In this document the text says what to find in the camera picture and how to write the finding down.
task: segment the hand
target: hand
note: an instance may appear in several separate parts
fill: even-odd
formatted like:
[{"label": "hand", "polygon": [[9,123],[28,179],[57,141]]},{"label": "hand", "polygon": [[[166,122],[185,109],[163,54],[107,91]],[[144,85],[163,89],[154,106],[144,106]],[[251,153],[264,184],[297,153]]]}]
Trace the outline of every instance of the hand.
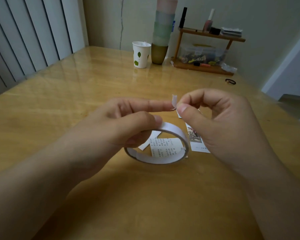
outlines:
[{"label": "hand", "polygon": [[70,129],[54,145],[67,151],[67,161],[76,177],[92,177],[122,147],[135,148],[143,144],[162,118],[148,112],[173,109],[171,101],[141,98],[114,98],[96,109]]},{"label": "hand", "polygon": [[[200,106],[212,110],[211,119],[197,110]],[[258,177],[271,170],[271,165],[277,167],[279,160],[246,98],[198,89],[180,99],[177,111],[200,134],[209,151],[242,176]]]}]

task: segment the vertical blinds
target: vertical blinds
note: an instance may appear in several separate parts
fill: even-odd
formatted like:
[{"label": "vertical blinds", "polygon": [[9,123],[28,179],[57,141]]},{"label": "vertical blinds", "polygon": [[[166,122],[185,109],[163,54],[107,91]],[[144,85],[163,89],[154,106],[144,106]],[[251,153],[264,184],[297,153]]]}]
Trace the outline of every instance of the vertical blinds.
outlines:
[{"label": "vertical blinds", "polygon": [[87,45],[81,4],[0,0],[0,93]]}]

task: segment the paper cup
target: paper cup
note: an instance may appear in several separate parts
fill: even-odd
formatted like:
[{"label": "paper cup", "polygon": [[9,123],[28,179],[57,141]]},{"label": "paper cup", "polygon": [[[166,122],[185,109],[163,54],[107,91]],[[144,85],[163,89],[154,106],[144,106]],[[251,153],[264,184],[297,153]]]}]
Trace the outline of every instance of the paper cup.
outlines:
[{"label": "paper cup", "polygon": [[147,42],[132,42],[133,64],[137,68],[146,68],[151,44]]}]

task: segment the glossy table surface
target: glossy table surface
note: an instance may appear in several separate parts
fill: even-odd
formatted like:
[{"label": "glossy table surface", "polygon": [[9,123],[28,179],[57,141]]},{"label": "glossy table surface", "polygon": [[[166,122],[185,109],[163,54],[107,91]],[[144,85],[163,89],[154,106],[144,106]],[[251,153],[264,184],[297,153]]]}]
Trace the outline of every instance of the glossy table surface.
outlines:
[{"label": "glossy table surface", "polygon": [[[87,47],[0,95],[0,171],[56,140],[116,96],[180,98],[198,88],[246,96],[281,161],[300,179],[300,122],[239,75],[151,63],[132,52]],[[200,109],[211,116],[208,109]],[[187,132],[176,112],[160,114]],[[262,239],[238,177],[212,154],[190,151],[168,165],[117,153],[80,183],[34,239]]]}]

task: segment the double-sided tape roll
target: double-sided tape roll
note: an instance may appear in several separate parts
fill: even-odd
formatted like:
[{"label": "double-sided tape roll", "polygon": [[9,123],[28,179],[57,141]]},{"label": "double-sided tape roll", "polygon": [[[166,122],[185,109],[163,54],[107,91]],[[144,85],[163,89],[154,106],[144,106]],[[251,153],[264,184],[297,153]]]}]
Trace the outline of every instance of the double-sided tape roll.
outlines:
[{"label": "double-sided tape roll", "polygon": [[130,157],[135,158],[136,160],[139,160],[144,163],[150,163],[150,164],[169,164],[169,163],[179,161],[182,158],[187,156],[189,152],[188,140],[186,135],[179,127],[175,126],[174,124],[170,124],[168,122],[163,122],[161,127],[159,129],[156,129],[156,131],[166,132],[178,137],[183,142],[185,147],[182,148],[181,151],[178,152],[177,154],[168,157],[152,157],[143,153],[138,153],[133,148],[126,148],[126,147],[124,148],[125,152]]}]

